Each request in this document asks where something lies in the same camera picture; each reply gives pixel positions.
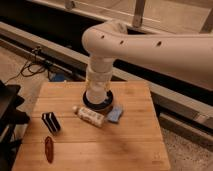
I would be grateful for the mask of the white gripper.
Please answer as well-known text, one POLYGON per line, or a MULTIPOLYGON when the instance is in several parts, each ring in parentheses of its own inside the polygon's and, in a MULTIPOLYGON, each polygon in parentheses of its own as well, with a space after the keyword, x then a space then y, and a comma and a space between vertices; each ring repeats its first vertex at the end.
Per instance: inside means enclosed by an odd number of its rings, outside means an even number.
POLYGON ((91 56, 86 68, 86 86, 92 84, 102 86, 106 92, 110 90, 110 81, 113 74, 113 58, 91 56))

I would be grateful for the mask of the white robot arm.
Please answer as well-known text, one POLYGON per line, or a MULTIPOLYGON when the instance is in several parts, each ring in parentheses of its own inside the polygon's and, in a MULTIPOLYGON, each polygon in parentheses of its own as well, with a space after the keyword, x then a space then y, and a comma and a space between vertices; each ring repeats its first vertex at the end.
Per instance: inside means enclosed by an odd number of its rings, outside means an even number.
POLYGON ((213 91, 213 34, 129 35, 126 26, 108 21, 82 35, 93 80, 108 81, 115 59, 213 91))

